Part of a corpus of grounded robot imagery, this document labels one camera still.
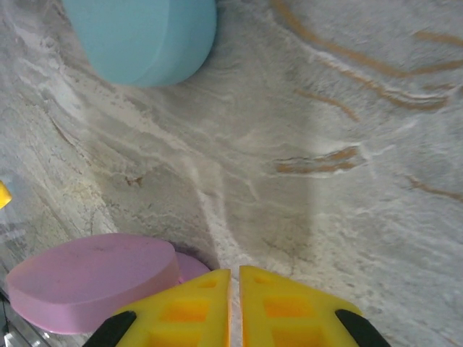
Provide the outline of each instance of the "pink foam disc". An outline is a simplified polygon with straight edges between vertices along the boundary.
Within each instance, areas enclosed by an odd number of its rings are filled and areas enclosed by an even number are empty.
[[[177,252],[177,261],[180,267],[180,283],[200,277],[211,271],[199,260],[183,253]]]
[[[89,333],[118,308],[178,284],[173,246],[148,236],[104,234],[31,257],[7,276],[13,309],[59,334]]]

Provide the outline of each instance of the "square cutout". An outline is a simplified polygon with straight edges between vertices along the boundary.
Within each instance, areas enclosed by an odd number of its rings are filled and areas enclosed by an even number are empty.
[[[163,310],[162,322],[204,322],[209,312],[209,300],[177,299]]]
[[[153,333],[149,347],[197,347],[201,333],[195,330],[175,330]]]
[[[259,284],[271,284],[273,280],[269,278],[268,276],[258,274],[254,276],[254,282],[259,283]]]
[[[217,286],[216,280],[207,280],[206,282],[202,282],[198,288],[215,288]]]
[[[275,347],[333,347],[317,325],[274,327],[272,336]]]
[[[267,317],[314,317],[315,312],[303,296],[267,296],[263,300]]]

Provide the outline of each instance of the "black rubber pad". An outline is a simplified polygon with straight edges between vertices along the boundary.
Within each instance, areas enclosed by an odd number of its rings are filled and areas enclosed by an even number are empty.
[[[116,347],[136,319],[137,315],[133,311],[125,311],[108,318],[83,347]]]
[[[336,316],[343,326],[349,331],[359,347],[391,347],[375,327],[364,317],[347,311],[338,309]]]

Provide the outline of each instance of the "yellow object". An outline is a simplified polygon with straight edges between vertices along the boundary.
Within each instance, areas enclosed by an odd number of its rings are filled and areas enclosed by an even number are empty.
[[[361,314],[348,301],[253,266],[239,283],[244,347],[358,347],[335,315]]]
[[[117,347],[228,347],[230,270],[215,270],[122,307],[137,319]]]
[[[8,192],[7,186],[0,181],[0,208],[5,207],[10,201],[12,201],[12,195]]]

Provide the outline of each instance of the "gray marble surface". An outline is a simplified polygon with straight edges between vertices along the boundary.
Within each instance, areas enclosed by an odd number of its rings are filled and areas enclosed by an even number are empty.
[[[218,12],[195,76],[139,89],[95,75],[58,0],[1,2],[3,273],[152,235],[351,300],[393,346],[463,346],[463,1]]]

